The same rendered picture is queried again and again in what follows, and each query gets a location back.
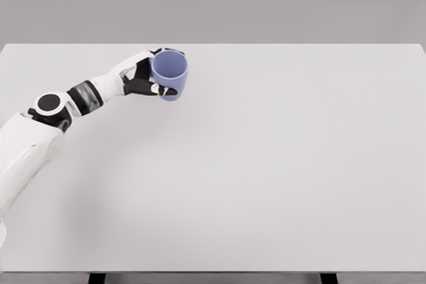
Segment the lavender blue cup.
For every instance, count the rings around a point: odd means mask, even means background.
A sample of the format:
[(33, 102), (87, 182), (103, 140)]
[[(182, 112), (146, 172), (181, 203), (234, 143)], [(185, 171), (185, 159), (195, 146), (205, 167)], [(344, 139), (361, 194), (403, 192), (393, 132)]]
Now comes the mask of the lavender blue cup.
[(151, 60), (152, 77), (164, 87), (173, 88), (176, 95), (166, 95), (165, 101), (176, 101), (180, 98), (188, 76), (188, 61), (186, 56), (178, 51), (165, 49), (156, 53)]

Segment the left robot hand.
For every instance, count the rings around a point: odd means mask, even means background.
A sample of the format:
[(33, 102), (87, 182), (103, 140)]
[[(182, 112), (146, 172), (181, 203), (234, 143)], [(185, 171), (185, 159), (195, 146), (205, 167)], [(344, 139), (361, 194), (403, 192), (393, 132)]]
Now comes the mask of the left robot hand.
[(176, 95), (177, 91), (175, 89), (156, 83), (152, 77), (151, 60), (156, 53), (165, 49), (168, 48), (143, 51), (115, 66), (111, 70), (111, 73), (117, 77), (114, 94), (116, 96), (139, 94), (143, 96), (159, 96), (161, 98), (166, 95)]

